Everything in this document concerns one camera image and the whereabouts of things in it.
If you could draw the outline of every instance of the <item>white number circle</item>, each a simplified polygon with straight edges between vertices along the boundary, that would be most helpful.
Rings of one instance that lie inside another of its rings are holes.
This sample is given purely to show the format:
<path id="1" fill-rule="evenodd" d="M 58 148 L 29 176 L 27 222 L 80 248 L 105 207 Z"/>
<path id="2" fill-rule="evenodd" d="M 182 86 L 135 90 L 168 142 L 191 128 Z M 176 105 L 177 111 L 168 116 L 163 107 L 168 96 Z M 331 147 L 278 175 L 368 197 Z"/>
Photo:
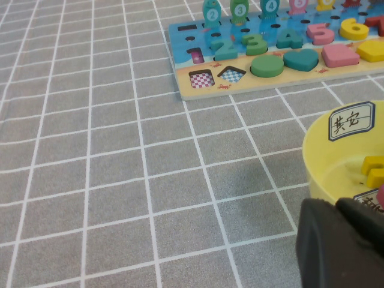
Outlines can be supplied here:
<path id="1" fill-rule="evenodd" d="M 247 8 L 245 7 L 244 4 L 239 4 L 236 6 L 235 8 L 235 15 L 236 16 L 243 16 L 245 14 L 245 12 L 247 12 Z"/>
<path id="2" fill-rule="evenodd" d="M 273 12 L 275 11 L 277 8 L 277 3 L 276 3 L 276 0 L 269 0 L 266 5 L 265 5 L 265 10 L 267 12 Z"/>
<path id="3" fill-rule="evenodd" d="M 302 8 L 308 0 L 295 0 L 295 7 Z"/>
<path id="4" fill-rule="evenodd" d="M 207 15 L 209 21 L 216 21 L 218 19 L 218 12 L 216 9 L 209 9 Z"/>

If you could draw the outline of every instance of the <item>green number 2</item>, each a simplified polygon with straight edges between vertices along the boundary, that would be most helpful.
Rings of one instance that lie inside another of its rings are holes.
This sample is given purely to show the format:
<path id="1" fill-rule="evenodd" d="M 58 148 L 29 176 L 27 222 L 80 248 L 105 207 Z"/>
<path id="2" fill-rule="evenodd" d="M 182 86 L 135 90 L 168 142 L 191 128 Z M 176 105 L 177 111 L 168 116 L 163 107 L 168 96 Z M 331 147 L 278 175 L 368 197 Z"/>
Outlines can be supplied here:
<path id="1" fill-rule="evenodd" d="M 215 61 L 235 59 L 238 51 L 229 39 L 215 40 L 211 43 L 211 49 L 215 52 Z"/>
<path id="2" fill-rule="evenodd" d="M 268 51 L 268 44 L 261 34 L 248 34 L 242 37 L 242 44 L 247 45 L 247 56 L 264 54 Z"/>

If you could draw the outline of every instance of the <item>red crab illustration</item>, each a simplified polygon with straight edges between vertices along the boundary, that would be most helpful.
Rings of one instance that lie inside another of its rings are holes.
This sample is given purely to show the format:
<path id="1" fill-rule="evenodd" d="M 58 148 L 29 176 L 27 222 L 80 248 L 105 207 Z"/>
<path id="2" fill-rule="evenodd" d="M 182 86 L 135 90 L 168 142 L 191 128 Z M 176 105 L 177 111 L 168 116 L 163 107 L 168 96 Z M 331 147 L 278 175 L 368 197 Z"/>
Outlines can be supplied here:
<path id="1" fill-rule="evenodd" d="M 272 55 L 274 55 L 274 56 L 278 56 L 278 57 L 283 57 L 284 53 L 281 53 L 281 52 L 274 52 L 274 53 L 272 53 Z"/>
<path id="2" fill-rule="evenodd" d="M 222 66 L 220 63 L 217 63 L 215 65 L 211 65 L 211 67 L 214 67 L 214 68 L 217 68 L 217 67 L 220 67 L 220 66 Z"/>
<path id="3" fill-rule="evenodd" d="M 229 87 L 231 87 L 231 84 L 229 84 L 229 85 L 220 84 L 217 89 L 229 89 Z"/>
<path id="4" fill-rule="evenodd" d="M 325 73 L 325 72 L 327 72 L 327 71 L 329 71 L 328 69 L 325 69 L 325 68 L 323 68 L 323 69 L 321 69 L 321 70 L 316 70 L 316 72 L 318 72 L 319 74 L 323 74 L 323 73 Z"/>

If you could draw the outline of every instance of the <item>checkered diamond hole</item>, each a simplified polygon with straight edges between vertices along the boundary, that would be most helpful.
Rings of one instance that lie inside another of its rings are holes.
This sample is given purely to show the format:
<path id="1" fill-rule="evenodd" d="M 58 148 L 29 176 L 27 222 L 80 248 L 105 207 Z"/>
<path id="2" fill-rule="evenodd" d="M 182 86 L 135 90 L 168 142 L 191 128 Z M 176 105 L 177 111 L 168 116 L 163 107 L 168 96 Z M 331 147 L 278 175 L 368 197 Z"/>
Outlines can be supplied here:
<path id="1" fill-rule="evenodd" d="M 245 74 L 246 72 L 241 69 L 228 66 L 218 76 L 231 83 L 237 83 Z"/>
<path id="2" fill-rule="evenodd" d="M 210 70 L 190 72 L 192 88 L 206 88 L 215 85 L 215 80 Z"/>

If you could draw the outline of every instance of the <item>yellow plastic container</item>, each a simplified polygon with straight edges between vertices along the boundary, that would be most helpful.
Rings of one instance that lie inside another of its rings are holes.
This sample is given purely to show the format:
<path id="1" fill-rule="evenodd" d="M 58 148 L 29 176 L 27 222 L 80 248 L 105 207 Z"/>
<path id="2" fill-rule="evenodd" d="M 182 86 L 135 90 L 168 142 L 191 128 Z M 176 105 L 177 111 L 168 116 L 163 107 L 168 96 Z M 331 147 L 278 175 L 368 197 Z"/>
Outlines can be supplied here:
<path id="1" fill-rule="evenodd" d="M 312 198 L 334 204 L 371 191 L 364 158 L 384 156 L 384 101 L 353 103 L 321 116 L 304 138 Z"/>

